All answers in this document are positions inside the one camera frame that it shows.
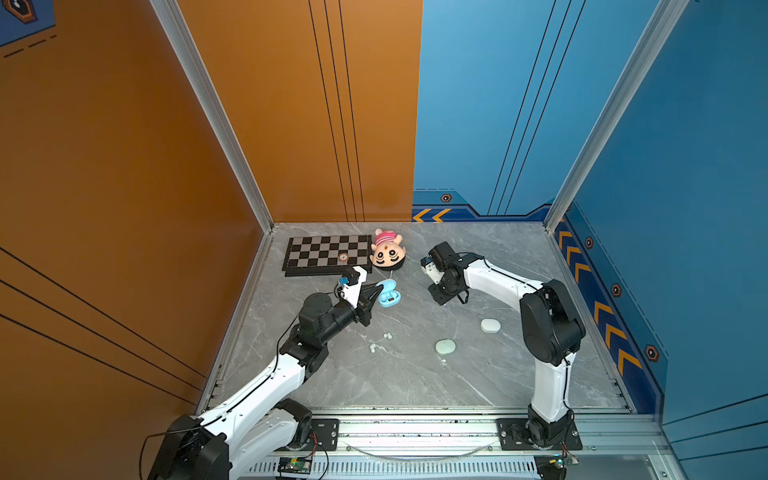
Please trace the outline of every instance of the white pebble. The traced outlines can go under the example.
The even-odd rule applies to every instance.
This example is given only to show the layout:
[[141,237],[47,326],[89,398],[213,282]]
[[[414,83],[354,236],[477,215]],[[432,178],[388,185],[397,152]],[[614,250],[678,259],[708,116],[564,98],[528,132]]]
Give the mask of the white pebble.
[[480,330],[485,333],[496,333],[502,329],[502,325],[496,319],[483,319],[480,322]]
[[451,339],[440,340],[435,344],[435,351],[438,355],[448,355],[456,350],[456,344]]

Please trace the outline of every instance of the robotic arm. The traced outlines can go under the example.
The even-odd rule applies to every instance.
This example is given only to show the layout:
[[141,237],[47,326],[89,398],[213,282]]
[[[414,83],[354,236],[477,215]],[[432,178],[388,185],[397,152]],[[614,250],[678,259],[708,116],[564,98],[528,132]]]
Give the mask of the robotic arm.
[[276,449],[302,448],[312,413],[281,399],[320,368],[328,341],[337,333],[352,322],[370,324],[383,286],[363,286],[366,275],[359,266],[349,268],[339,281],[336,305],[325,293],[308,296],[297,316],[299,324],[259,375],[199,417],[176,419],[164,434],[149,480],[234,480]]
[[523,278],[477,253],[456,253],[447,242],[429,251],[422,259],[422,269],[432,280],[429,292],[440,305],[453,297],[467,303],[472,288],[520,312],[525,346],[536,365],[528,431],[539,448],[558,445],[573,422],[568,384],[571,365],[587,333],[565,285],[558,280],[542,283]]

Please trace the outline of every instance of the chessboard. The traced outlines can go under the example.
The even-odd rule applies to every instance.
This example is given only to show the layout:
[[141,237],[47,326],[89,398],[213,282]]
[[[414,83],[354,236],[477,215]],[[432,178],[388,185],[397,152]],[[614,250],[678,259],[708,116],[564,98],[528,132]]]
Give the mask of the chessboard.
[[293,237],[288,240],[283,271],[286,276],[336,275],[346,266],[361,266],[371,273],[370,235]]

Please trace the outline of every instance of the black motor housing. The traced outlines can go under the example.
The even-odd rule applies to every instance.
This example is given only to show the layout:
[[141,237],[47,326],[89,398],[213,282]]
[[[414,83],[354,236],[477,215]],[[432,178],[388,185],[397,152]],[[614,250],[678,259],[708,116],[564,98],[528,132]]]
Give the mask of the black motor housing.
[[560,365],[569,353],[581,348],[587,328],[578,315],[571,294],[559,280],[550,280],[520,299],[523,340],[542,362]]

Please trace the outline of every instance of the stuffed doll head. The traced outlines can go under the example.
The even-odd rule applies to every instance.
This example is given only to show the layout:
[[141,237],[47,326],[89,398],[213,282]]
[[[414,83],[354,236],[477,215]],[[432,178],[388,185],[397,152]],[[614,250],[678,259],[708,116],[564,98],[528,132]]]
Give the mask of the stuffed doll head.
[[371,261],[381,270],[397,270],[406,258],[406,249],[400,246],[402,235],[391,230],[376,229],[376,239],[371,244]]

